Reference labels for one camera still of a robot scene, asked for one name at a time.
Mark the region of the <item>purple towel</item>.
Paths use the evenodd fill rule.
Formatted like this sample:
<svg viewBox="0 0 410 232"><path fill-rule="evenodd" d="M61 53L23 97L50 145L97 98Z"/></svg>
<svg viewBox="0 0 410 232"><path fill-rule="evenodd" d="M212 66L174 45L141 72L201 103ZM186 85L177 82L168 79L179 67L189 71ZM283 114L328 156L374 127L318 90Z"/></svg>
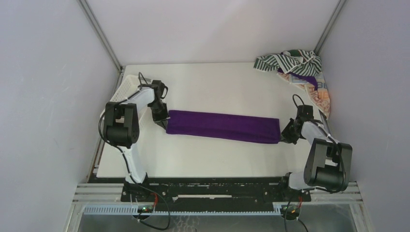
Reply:
<svg viewBox="0 0 410 232"><path fill-rule="evenodd" d="M167 134L219 138L259 144L277 144L280 124L277 118L230 114L169 111Z"/></svg>

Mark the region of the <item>white plastic basket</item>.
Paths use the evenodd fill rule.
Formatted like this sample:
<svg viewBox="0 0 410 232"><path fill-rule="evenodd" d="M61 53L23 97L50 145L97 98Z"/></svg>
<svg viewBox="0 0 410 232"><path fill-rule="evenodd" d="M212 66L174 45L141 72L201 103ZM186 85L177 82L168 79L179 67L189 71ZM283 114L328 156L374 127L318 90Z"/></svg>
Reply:
<svg viewBox="0 0 410 232"><path fill-rule="evenodd" d="M142 118L144 117L144 114L147 111L147 106L141 105L139 102L135 100L136 96L131 97L131 95L141 90L140 85L151 83L152 79L143 77L141 72L138 75L128 74L126 77L123 78L121 84L119 85L118 89L115 91L109 102L120 102L125 99L128 99L128 101L126 101L125 103L138 104L138 122L141 123Z"/></svg>

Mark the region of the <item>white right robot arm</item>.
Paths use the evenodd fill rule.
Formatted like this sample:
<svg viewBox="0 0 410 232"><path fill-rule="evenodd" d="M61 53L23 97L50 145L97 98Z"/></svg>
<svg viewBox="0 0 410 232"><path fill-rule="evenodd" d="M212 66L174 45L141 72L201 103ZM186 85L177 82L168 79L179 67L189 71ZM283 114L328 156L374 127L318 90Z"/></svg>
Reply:
<svg viewBox="0 0 410 232"><path fill-rule="evenodd" d="M292 201L299 190L319 189L329 193L344 191L349 184L352 147L335 139L314 119L313 107L298 105L295 118L285 127L280 141L296 144L305 139L310 151L303 171L287 173L287 183L279 188L280 197Z"/></svg>

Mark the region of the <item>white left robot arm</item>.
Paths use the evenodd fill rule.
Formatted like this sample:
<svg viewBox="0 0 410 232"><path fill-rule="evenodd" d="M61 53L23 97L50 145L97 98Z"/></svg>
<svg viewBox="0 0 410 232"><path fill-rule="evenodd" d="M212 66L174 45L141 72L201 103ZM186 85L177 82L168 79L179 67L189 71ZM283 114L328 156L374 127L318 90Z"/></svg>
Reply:
<svg viewBox="0 0 410 232"><path fill-rule="evenodd" d="M140 83L131 75L119 86L100 116L98 130L105 143L118 149L124 158L126 181L136 184L132 195L144 202L150 198L151 188L143 184L147 173L139 160L137 141L140 135L139 113L151 109L155 124L167 129L170 118L163 101L168 87L160 80Z"/></svg>

